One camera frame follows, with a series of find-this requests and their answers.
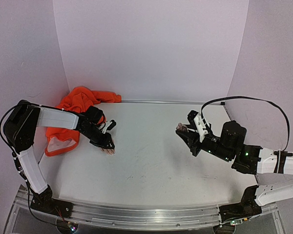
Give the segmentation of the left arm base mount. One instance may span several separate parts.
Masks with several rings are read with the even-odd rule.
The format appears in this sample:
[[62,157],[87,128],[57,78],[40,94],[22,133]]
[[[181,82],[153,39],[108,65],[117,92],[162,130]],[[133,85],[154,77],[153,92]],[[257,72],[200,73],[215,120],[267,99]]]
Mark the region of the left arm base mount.
[[53,192],[49,185],[40,194],[34,192],[31,187],[30,191],[33,195],[32,201],[30,203],[31,209],[50,215],[57,215],[62,218],[71,217],[73,203],[53,198]]

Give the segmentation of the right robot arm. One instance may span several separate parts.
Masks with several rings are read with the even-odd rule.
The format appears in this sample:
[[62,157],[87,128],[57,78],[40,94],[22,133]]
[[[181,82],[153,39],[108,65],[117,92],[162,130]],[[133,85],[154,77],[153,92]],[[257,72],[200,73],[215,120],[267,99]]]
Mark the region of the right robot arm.
[[292,179],[272,185],[248,187],[250,200],[258,206],[293,198],[293,152],[272,150],[244,143],[247,130],[236,121],[223,124],[220,136],[215,136],[202,121],[183,125],[176,134],[189,147],[193,156],[205,151],[221,160],[232,162],[232,169],[246,175],[283,174]]

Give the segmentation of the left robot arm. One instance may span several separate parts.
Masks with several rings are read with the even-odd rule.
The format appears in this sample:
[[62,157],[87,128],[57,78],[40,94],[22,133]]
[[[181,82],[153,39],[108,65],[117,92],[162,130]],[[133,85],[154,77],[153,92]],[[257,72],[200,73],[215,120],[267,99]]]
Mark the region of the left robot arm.
[[102,149],[115,148],[109,133],[116,121],[107,121],[102,110],[91,106],[77,113],[21,100],[0,120],[0,137],[12,151],[18,173],[36,194],[48,190],[34,154],[34,138],[38,127],[52,127],[78,131],[89,142]]

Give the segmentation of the nail polish bottle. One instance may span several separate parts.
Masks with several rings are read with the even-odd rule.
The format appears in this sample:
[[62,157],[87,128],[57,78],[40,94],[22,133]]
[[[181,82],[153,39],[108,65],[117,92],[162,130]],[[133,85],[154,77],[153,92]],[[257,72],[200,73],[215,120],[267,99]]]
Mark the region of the nail polish bottle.
[[178,123],[176,130],[181,132],[188,132],[187,126],[182,123]]

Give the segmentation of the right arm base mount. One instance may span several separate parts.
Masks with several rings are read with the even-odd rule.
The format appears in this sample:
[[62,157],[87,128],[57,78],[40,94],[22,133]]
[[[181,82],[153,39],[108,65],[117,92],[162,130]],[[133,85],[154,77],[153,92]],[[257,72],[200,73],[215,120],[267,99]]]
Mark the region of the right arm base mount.
[[250,218],[261,214],[262,208],[255,202],[257,188],[259,188],[257,185],[247,187],[240,202],[220,206],[221,223],[224,224],[233,220]]

